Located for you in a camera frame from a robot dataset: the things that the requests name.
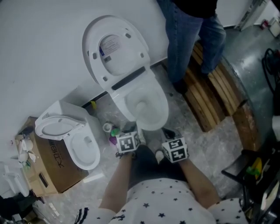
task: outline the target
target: white shirt with stars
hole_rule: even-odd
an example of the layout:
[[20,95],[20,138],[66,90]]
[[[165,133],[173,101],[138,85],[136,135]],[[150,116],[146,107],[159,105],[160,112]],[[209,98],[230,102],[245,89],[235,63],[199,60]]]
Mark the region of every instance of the white shirt with stars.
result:
[[80,210],[76,224],[247,224],[239,199],[227,199],[203,208],[186,182],[168,178],[146,180],[128,191],[126,205]]

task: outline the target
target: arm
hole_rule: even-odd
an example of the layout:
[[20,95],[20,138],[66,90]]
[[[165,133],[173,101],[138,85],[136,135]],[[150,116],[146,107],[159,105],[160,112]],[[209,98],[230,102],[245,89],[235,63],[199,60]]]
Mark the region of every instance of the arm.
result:
[[131,160],[131,153],[121,157],[118,167],[106,187],[99,208],[106,208],[118,213],[126,204]]
[[213,184],[189,159],[179,164],[199,204],[207,209],[220,201]]

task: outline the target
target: jeans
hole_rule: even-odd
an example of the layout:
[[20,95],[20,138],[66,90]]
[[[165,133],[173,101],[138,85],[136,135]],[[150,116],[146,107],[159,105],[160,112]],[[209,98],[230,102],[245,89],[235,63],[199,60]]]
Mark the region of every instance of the jeans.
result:
[[187,182],[178,163],[172,164],[164,157],[158,164],[154,153],[145,145],[136,150],[137,158],[132,161],[129,189],[144,180],[169,178]]
[[185,76],[197,36],[201,38],[203,46],[201,72],[212,72],[222,57],[226,38],[217,15],[208,19],[193,17],[181,11],[172,0],[157,2],[166,19],[169,80],[174,83]]

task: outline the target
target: yellow object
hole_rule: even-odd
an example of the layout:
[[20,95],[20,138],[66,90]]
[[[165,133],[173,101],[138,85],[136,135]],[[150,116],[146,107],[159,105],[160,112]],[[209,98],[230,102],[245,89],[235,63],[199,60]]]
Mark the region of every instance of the yellow object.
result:
[[253,163],[253,165],[251,167],[252,167],[252,169],[255,169],[255,170],[259,171],[259,174],[255,175],[255,179],[257,180],[259,178],[259,176],[261,175],[262,170],[263,170],[263,164],[262,164],[261,158],[260,157],[256,158],[255,162]]
[[96,110],[96,102],[95,102],[95,101],[91,101],[91,105],[92,105],[92,108],[93,108],[94,110]]

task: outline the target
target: wooden pallet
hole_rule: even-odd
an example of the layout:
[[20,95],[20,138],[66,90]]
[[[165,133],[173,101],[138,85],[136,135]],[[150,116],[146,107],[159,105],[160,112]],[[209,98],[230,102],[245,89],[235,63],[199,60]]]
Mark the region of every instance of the wooden pallet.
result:
[[241,105],[232,116],[243,149],[258,151],[261,147],[255,118],[248,103]]
[[219,124],[225,118],[225,115],[205,80],[199,79],[196,73],[197,70],[192,65],[186,71],[184,80],[189,90],[185,94],[185,100],[202,131],[208,132]]
[[[202,64],[203,49],[199,43],[195,44],[192,57],[199,65]],[[230,74],[220,63],[208,77],[210,80],[210,88],[217,91],[217,95],[220,97],[226,109],[226,114],[230,116],[233,115],[241,104],[242,98]]]

